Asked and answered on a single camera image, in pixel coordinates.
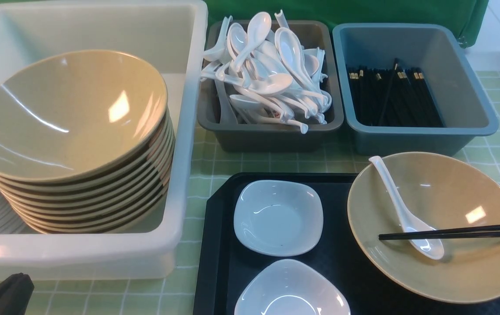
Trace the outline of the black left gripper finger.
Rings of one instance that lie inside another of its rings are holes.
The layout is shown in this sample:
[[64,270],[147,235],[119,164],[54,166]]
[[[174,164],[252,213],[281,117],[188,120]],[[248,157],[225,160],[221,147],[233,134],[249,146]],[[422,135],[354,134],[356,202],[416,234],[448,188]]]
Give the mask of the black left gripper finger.
[[24,315],[34,291],[28,274],[12,274],[0,283],[0,315]]

